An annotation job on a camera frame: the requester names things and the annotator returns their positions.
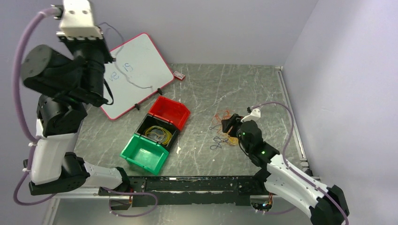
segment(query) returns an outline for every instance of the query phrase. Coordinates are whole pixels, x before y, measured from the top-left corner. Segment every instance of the marble table surface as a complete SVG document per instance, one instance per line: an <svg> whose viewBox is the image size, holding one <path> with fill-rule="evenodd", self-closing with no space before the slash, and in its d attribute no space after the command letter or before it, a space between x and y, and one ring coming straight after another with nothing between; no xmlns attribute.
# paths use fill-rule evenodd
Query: marble table surface
<svg viewBox="0 0 398 225"><path fill-rule="evenodd" d="M216 130L210 130L212 118L229 109L247 115L247 107L265 101L285 103L274 67L250 65L171 64L173 71L186 75L163 89L164 96L185 104L191 115L159 175L254 175L253 165L238 146L217 145ZM117 120L109 120L99 108L88 107L75 153L85 161L104 167L123 167L128 175L152 175L138 166L129 165L119 154L153 105L157 95L130 110ZM288 113L276 105L264 106L257 121L263 138L281 150L290 128ZM289 143L287 159L299 166L299 150Z"/></svg>

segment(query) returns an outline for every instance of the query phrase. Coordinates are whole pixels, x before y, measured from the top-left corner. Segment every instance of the red bin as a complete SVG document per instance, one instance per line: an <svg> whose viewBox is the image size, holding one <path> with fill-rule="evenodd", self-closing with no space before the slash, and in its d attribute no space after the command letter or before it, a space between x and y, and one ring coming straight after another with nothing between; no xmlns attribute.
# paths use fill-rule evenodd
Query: red bin
<svg viewBox="0 0 398 225"><path fill-rule="evenodd" d="M189 115L191 114L184 104L163 96L158 97L148 113L162 120L169 121L180 131L182 131Z"/></svg>

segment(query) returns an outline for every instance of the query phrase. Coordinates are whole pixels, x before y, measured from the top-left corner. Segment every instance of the plastic storage bin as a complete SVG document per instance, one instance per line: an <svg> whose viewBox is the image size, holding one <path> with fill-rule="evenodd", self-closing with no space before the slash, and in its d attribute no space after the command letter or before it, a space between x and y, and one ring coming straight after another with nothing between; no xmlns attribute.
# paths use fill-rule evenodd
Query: plastic storage bin
<svg viewBox="0 0 398 225"><path fill-rule="evenodd" d="M120 153L129 164L138 165L158 175L168 156L168 151L158 143L134 134Z"/></svg>
<svg viewBox="0 0 398 225"><path fill-rule="evenodd" d="M180 131L183 130L183 127L191 114L184 104L163 96L158 97L148 113L162 120L169 121Z"/></svg>
<svg viewBox="0 0 398 225"><path fill-rule="evenodd" d="M159 126L162 127L166 130L168 130L171 133L171 139L167 144L161 143L161 140L155 139L155 136L145 136L145 130L147 128L150 128L152 126ZM177 127L174 126L174 124L161 120L157 117L154 117L150 114L147 114L144 118L144 120L141 122L139 125L138 129L136 130L136 134L149 139L159 145L161 145L163 148L165 148L168 152L170 152L171 148L173 147L173 144L176 142L178 135L180 134L180 131L177 129Z"/></svg>

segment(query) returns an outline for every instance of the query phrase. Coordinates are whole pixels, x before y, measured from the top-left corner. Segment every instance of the gray cable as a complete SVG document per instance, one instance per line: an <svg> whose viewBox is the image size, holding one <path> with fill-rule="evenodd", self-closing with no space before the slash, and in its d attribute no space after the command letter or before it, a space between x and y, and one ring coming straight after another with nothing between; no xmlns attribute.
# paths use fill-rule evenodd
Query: gray cable
<svg viewBox="0 0 398 225"><path fill-rule="evenodd" d="M118 55L119 52L122 51L122 49L124 48L124 45L123 45L123 44L124 44L124 38L123 38L123 36L121 35L121 33L120 33L116 28L114 28L113 26L109 25L107 22L102 22L102 23L98 24L98 26L101 26L101 25L103 25L103 24L108 25L110 28L112 28L114 31L116 31L116 33L120 36L120 39L122 40L122 45L120 46L119 50L117 50L117 52L116 52L116 54L115 54L115 57L116 57L116 59L117 59L117 55ZM121 74L123 74L123 76L126 78L127 82L129 82L129 83L131 83L132 85L136 86L137 88L141 88L141 89L152 88L152 86L149 86L149 87L141 87L141 86L139 86L139 85L133 83L132 81L130 81L130 79L129 79L129 77L127 76L127 74L125 74L125 73L119 68L119 66L117 65L117 60L114 62L114 64L115 64L116 69L117 69Z"/></svg>

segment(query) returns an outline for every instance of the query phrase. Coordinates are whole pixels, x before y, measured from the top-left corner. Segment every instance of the gray wall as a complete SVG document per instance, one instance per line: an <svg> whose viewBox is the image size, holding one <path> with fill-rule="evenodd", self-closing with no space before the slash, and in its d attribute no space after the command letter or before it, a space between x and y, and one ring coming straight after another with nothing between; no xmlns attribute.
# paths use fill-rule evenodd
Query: gray wall
<svg viewBox="0 0 398 225"><path fill-rule="evenodd" d="M147 32L152 36L168 62L237 63L281 65L285 62L317 0L124 0L94 1L98 22L108 22L124 37ZM22 160L28 155L24 138L15 117L11 98L11 63L17 41L29 20L42 8L60 4L60 0L4 1L0 8L2 69L0 108L2 149L0 151L1 218L4 224L39 224L46 204L19 207L12 202L13 189L22 175ZM57 43L58 23L45 20L34 33L28 50L39 44L67 53ZM110 33L110 47L119 44ZM23 107L34 132L38 94L22 90ZM20 197L29 195L27 184Z"/></svg>
<svg viewBox="0 0 398 225"><path fill-rule="evenodd" d="M283 74L310 166L350 224L398 224L398 2L319 0Z"/></svg>

